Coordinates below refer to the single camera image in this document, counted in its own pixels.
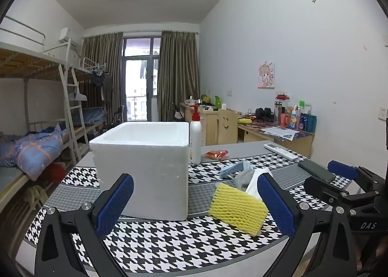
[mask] headphones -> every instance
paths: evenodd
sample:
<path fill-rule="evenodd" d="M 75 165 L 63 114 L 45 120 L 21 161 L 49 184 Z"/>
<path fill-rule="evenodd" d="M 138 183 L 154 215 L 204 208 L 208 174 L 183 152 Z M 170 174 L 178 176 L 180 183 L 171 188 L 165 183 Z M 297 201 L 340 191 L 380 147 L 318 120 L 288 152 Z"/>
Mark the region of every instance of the headphones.
<path fill-rule="evenodd" d="M 266 107 L 265 109 L 262 109 L 261 107 L 257 108 L 255 114 L 257 119 L 262 119 L 264 121 L 274 120 L 274 115 L 269 107 Z"/>

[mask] white metal ladder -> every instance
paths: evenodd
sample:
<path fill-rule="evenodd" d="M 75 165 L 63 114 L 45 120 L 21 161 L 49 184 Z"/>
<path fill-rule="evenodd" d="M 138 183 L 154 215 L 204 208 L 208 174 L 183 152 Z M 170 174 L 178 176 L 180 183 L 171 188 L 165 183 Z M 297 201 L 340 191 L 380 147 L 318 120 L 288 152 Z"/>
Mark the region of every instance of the white metal ladder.
<path fill-rule="evenodd" d="M 77 81 L 76 75 L 74 68 L 69 65 L 68 62 L 68 57 L 69 57 L 69 50 L 70 50 L 70 45 L 71 45 L 71 39 L 69 40 L 69 45 L 67 47 L 67 53 L 66 53 L 66 66 L 59 65 L 59 74 L 61 76 L 61 81 L 63 85 L 63 91 L 64 91 L 64 98 L 65 98 L 65 121 L 66 121 L 66 128 L 67 131 L 69 132 L 69 148 L 70 148 L 70 153 L 71 153 L 71 159 L 73 161 L 74 166 L 79 162 L 82 158 L 82 155 L 84 155 L 86 152 L 89 151 L 89 140 L 88 136 L 86 133 L 86 127 L 85 127 L 85 122 L 83 120 L 83 113 L 82 113 L 82 106 L 81 106 L 81 101 L 75 101 L 77 102 L 76 106 L 70 106 L 70 100 L 69 100 L 69 87 L 74 87 L 74 94 L 79 94 L 80 93 L 80 87 L 79 83 Z M 71 71 L 71 76 L 73 79 L 73 83 L 68 83 L 68 72 L 69 70 Z M 71 110 L 76 109 L 80 113 L 80 119 L 81 119 L 81 127 L 77 128 L 77 130 L 74 129 L 74 124 L 73 124 L 73 118 L 71 115 Z M 77 143 L 77 133 L 80 131 L 83 131 L 83 135 L 85 138 L 86 142 L 86 148 L 81 152 L 80 148 Z"/>

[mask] smartphone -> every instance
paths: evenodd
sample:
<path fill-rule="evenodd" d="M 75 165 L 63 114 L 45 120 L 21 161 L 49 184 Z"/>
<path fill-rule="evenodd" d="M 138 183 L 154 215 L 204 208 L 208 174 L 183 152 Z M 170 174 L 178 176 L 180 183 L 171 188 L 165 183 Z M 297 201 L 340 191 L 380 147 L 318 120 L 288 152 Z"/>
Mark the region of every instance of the smartphone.
<path fill-rule="evenodd" d="M 309 172 L 311 175 L 319 177 L 329 183 L 336 178 L 333 173 L 330 173 L 328 170 L 325 170 L 323 167 L 310 160 L 301 161 L 298 163 L 298 166 L 306 172 Z"/>

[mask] wooden chair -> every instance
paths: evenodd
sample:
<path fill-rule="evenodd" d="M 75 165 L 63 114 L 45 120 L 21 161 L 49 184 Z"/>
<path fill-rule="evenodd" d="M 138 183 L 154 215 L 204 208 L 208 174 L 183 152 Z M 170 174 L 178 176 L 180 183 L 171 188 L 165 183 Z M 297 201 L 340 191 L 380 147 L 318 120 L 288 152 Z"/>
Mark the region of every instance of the wooden chair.
<path fill-rule="evenodd" d="M 217 144 L 228 145 L 237 143 L 238 115 L 231 110 L 218 110 Z"/>

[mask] red bottle cap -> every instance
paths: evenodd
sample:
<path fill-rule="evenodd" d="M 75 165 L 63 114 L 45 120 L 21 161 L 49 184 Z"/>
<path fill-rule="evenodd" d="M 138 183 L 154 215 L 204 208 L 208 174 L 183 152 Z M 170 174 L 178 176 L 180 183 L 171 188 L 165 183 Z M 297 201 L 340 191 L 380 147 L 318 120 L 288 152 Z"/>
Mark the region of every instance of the red bottle cap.
<path fill-rule="evenodd" d="M 194 107 L 194 113 L 193 116 L 191 117 L 191 120 L 193 122 L 199 122 L 201 120 L 201 116 L 198 113 L 198 105 L 190 105 L 190 107 Z"/>

